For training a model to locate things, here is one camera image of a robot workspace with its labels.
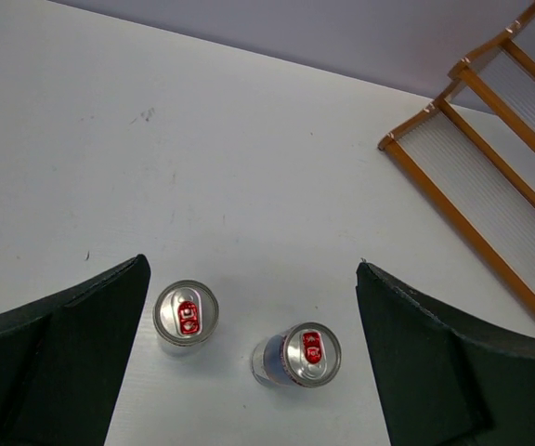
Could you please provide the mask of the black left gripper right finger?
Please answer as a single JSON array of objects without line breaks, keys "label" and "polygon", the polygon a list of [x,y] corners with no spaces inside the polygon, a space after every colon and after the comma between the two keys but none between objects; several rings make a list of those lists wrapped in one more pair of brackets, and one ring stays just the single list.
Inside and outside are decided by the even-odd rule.
[{"label": "black left gripper right finger", "polygon": [[372,263],[359,315],[394,445],[535,445],[535,338],[424,294]]}]

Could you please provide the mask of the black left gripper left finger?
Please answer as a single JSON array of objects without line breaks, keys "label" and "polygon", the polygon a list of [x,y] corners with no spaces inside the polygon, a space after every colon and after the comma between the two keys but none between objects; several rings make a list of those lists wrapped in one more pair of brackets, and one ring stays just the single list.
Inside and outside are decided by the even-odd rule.
[{"label": "black left gripper left finger", "polygon": [[104,444],[149,283],[138,255],[0,313],[0,445]]}]

